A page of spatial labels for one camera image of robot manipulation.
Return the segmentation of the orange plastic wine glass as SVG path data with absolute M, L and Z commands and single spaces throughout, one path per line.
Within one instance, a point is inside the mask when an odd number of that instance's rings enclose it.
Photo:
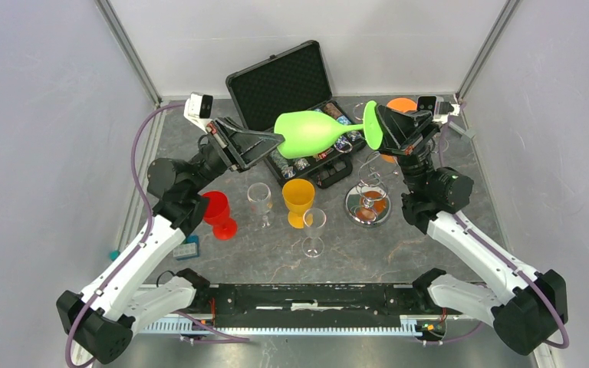
M 411 99 L 403 98 L 403 97 L 395 98 L 395 99 L 391 100 L 390 102 L 388 102 L 384 106 L 387 106 L 387 107 L 394 109 L 394 110 L 398 110 L 401 113 L 416 112 L 416 103 L 414 101 L 412 101 Z M 382 138 L 381 138 L 379 145 L 381 144 L 381 142 L 383 140 L 383 131 L 381 130 L 381 128 L 380 128 L 380 131 L 382 133 Z M 402 138 L 407 138 L 407 137 L 394 137 L 394 139 L 396 141 L 401 140 Z

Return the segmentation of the clear wine glass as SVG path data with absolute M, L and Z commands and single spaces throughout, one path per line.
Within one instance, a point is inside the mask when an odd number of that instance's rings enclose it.
M 311 208 L 304 213 L 305 239 L 302 242 L 302 250 L 309 258 L 319 257 L 324 250 L 324 241 L 321 236 L 327 224 L 325 212 L 318 208 Z
M 263 182 L 250 185 L 247 191 L 247 199 L 258 227 L 270 227 L 272 223 L 271 209 L 273 204 L 269 186 Z

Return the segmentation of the green plastic wine glass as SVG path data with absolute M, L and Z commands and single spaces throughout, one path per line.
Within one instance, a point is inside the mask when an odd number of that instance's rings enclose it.
M 343 125 L 332 117 L 312 110 L 281 114 L 273 132 L 283 136 L 278 146 L 286 159 L 313 156 L 333 146 L 337 139 L 350 131 L 361 130 L 367 145 L 378 150 L 383 142 L 383 129 L 377 119 L 378 103 L 371 100 L 364 108 L 363 123 Z

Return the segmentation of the yellow plastic wine glass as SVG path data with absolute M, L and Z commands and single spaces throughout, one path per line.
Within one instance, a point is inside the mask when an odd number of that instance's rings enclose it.
M 281 194 L 288 209 L 289 225 L 302 229 L 304 227 L 304 213 L 314 203 L 314 185 L 306 179 L 292 179 L 284 184 Z

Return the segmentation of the red plastic wine glass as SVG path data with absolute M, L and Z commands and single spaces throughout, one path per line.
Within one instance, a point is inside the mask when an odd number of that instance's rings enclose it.
M 214 237 L 222 241 L 233 238 L 238 231 L 238 226 L 231 217 L 226 194 L 220 191 L 210 191 L 203 193 L 202 197 L 209 200 L 203 220 L 212 227 Z

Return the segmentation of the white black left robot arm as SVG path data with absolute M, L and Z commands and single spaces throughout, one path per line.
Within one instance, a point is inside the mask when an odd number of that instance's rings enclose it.
M 108 364 L 118 358 L 146 327 L 175 311 L 204 311 L 210 302 L 206 287 L 177 275 L 144 294 L 138 289 L 150 273 L 204 219 L 210 200 L 201 191 L 226 171 L 251 169 L 285 141 L 281 134 L 247 130 L 225 119 L 209 121 L 204 140 L 189 160 L 159 158 L 147 170 L 147 192 L 156 197 L 147 206 L 146 227 L 118 258 L 81 292 L 65 291 L 56 306 L 67 332 L 65 360 L 78 345 L 90 355 L 83 365 Z

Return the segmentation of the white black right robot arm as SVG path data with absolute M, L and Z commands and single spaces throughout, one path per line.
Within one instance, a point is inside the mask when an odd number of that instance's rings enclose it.
M 566 349 L 568 300 L 564 278 L 540 272 L 493 241 L 464 214 L 473 180 L 434 164 L 429 146 L 439 132 L 432 112 L 402 113 L 376 102 L 364 110 L 368 146 L 396 159 L 407 187 L 406 222 L 448 248 L 481 279 L 471 284 L 434 268 L 414 281 L 412 301 L 423 313 L 455 310 L 491 327 L 521 355 L 542 344 Z

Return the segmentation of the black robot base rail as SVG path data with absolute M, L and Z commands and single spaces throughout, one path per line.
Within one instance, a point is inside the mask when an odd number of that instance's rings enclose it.
M 213 284 L 190 268 L 176 276 L 196 296 L 176 315 L 188 337 L 212 329 L 235 337 L 395 336 L 437 341 L 456 310 L 437 307 L 410 284 Z

